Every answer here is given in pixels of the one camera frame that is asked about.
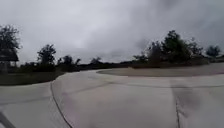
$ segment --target tree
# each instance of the tree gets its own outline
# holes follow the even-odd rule
[[[146,63],[148,61],[148,57],[145,51],[142,51],[140,55],[135,55],[133,57],[137,62],[140,62],[140,63]]]
[[[76,61],[75,61],[75,65],[77,66],[79,64],[79,62],[81,61],[80,58],[78,58]]]
[[[184,62],[190,59],[187,44],[174,30],[167,34],[162,42],[162,49],[165,58],[170,62]]]
[[[188,43],[188,49],[190,50],[192,56],[202,56],[203,48],[198,46],[198,44],[195,42],[195,38],[192,38]]]
[[[11,25],[0,26],[0,56],[4,61],[18,61],[17,50],[20,49],[18,33],[19,31]]]
[[[206,49],[206,55],[210,56],[210,57],[217,57],[221,52],[221,49],[219,46],[209,46],[207,49]]]
[[[73,64],[73,59],[70,55],[66,55],[63,57],[63,63],[65,65],[72,65]]]
[[[151,46],[148,48],[148,58],[150,62],[158,63],[162,60],[162,49],[159,41],[152,42]]]
[[[96,57],[96,58],[93,58],[91,61],[90,61],[90,64],[100,64],[102,62],[100,62],[101,58],[100,57]]]
[[[38,52],[38,61],[43,65],[54,64],[55,54],[54,45],[47,44]]]

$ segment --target sky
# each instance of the sky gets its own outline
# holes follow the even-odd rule
[[[118,62],[170,30],[224,49],[223,7],[223,0],[0,0],[0,25],[20,31],[21,63],[36,61],[46,44],[56,58]]]

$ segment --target grass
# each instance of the grass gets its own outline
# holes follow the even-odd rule
[[[62,74],[62,72],[0,74],[0,86],[44,83],[52,81]]]

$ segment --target concrete road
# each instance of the concrete road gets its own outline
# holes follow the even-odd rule
[[[223,85],[224,75],[70,73],[52,83],[0,88],[0,110],[16,128],[223,128]]]

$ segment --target road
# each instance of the road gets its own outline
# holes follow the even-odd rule
[[[223,128],[223,78],[68,73],[1,87],[0,110],[16,128]]]

